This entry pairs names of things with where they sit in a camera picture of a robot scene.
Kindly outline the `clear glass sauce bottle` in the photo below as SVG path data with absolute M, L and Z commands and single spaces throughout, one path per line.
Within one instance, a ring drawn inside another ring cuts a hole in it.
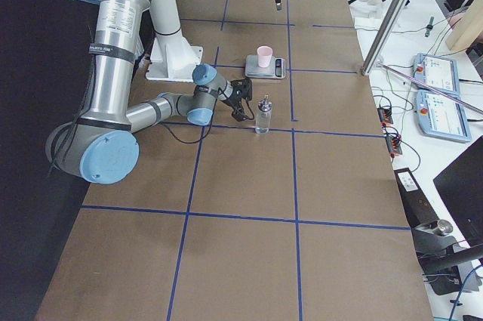
M 255 118 L 255 131 L 257 134 L 265 134 L 269 131 L 271 116 L 272 102 L 269 99 L 269 95 L 266 94 L 257 105 Z

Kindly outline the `black box with label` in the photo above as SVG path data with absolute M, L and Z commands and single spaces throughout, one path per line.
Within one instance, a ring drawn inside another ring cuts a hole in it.
M 394 170 L 406 218 L 411 228 L 439 219 L 409 168 Z

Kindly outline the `thin metal rod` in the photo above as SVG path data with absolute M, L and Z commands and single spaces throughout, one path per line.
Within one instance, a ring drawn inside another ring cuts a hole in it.
M 378 64 L 377 67 L 382 68 L 382 69 L 385 69 L 385 70 L 387 70 L 387 71 L 389 71 L 389 72 L 391 72 L 391 73 L 393 73 L 393 74 L 395 74 L 395 75 L 397 75 L 399 77 L 402 77 L 403 79 L 412 82 L 416 86 L 419 86 L 419 87 L 424 88 L 424 89 L 426 89 L 428 91 L 431 91 L 431 92 L 433 92 L 435 94 L 438 94 L 438 95 L 441 95 L 443 97 L 446 97 L 447 99 L 452 100 L 453 102 L 455 102 L 455 103 L 457 103 L 457 104 L 459 104 L 459 105 L 461 105 L 461 106 L 463 106 L 463 107 L 465 107 L 465 108 L 467 108 L 467 109 L 469 109 L 469 110 L 471 110 L 471 111 L 473 111 L 475 113 L 478 113 L 479 115 L 482 115 L 483 114 L 482 109 L 479 109 L 478 107 L 473 106 L 470 103 L 464 102 L 464 101 L 462 101 L 462 100 L 460 100 L 460 99 L 458 99 L 456 97 L 453 97 L 450 94 L 444 93 L 443 91 L 438 90 L 437 88 L 434 88 L 434 87 L 432 87 L 430 85 L 427 85 L 427 84 L 425 84 L 425 83 L 423 83 L 421 81 L 418 81 L 414 77 L 409 76 L 409 75 L 406 75 L 404 73 L 401 73 L 398 70 L 391 68 L 390 66 L 387 66 L 385 64 Z

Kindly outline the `pink paper cup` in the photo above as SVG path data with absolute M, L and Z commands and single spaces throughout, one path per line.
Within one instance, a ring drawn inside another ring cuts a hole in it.
M 260 68 L 267 68 L 271 63 L 273 50 L 267 45 L 262 45 L 257 48 L 257 65 Z

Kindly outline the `black monitor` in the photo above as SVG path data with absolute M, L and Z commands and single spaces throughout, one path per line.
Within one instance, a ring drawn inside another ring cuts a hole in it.
M 433 180 L 441 200 L 470 245 L 482 243 L 482 139 Z

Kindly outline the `aluminium frame post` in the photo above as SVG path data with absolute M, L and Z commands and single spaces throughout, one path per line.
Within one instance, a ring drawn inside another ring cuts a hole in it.
M 386 44 L 392 29 L 403 9 L 407 0 L 392 0 L 388 11 L 380 25 L 378 33 L 371 45 L 368 55 L 365 58 L 364 64 L 361 68 L 361 74 L 368 76 L 371 70 L 374 68 L 378 57 L 380 56 L 384 45 Z

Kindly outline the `lower blue teach pendant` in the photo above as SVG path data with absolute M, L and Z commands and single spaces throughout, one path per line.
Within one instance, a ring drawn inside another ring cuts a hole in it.
M 464 109 L 458 103 L 427 90 L 416 93 L 421 131 L 430 137 L 468 143 L 472 140 Z

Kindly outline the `lower orange connector block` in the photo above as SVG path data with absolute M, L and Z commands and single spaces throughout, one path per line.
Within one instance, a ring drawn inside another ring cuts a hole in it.
M 392 158 L 402 155 L 401 137 L 398 134 L 386 133 L 385 140 L 388 153 Z

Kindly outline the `upper blue teach pendant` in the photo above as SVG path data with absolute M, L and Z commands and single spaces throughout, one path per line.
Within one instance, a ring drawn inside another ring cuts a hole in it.
M 414 56 L 413 72 L 419 82 L 447 94 L 460 94 L 457 62 L 454 59 L 418 53 Z

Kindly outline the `upper orange connector block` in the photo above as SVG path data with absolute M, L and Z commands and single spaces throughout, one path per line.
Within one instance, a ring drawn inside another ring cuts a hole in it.
M 378 113 L 380 123 L 381 123 L 382 126 L 393 125 L 392 111 L 389 108 L 378 107 L 377 113 Z

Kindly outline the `blue teach pendant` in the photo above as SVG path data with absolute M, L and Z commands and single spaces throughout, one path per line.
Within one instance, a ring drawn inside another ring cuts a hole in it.
M 419 82 L 447 94 L 460 94 L 457 62 L 454 59 L 418 53 L 414 56 L 413 72 Z
M 458 103 L 427 90 L 416 93 L 421 131 L 430 137 L 468 143 L 472 140 L 464 109 Z

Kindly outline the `orange connector block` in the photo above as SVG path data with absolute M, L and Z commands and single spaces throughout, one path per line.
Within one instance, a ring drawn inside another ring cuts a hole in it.
M 381 123 L 382 126 L 393 125 L 392 111 L 389 108 L 378 107 L 377 113 L 378 113 L 380 123 Z
M 398 134 L 386 133 L 385 140 L 388 153 L 392 158 L 402 155 L 401 137 Z

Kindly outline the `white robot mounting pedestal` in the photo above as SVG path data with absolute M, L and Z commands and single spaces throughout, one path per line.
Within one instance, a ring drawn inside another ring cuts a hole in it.
M 146 77 L 152 81 L 191 82 L 203 48 L 183 36 L 176 0 L 152 0 L 149 9 L 155 30 Z

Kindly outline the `silver digital kitchen scale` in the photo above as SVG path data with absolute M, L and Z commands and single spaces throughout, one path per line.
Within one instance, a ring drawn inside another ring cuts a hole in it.
M 271 57 L 268 67 L 258 65 L 257 55 L 248 55 L 245 61 L 245 75 L 255 79 L 284 79 L 286 76 L 285 60 Z

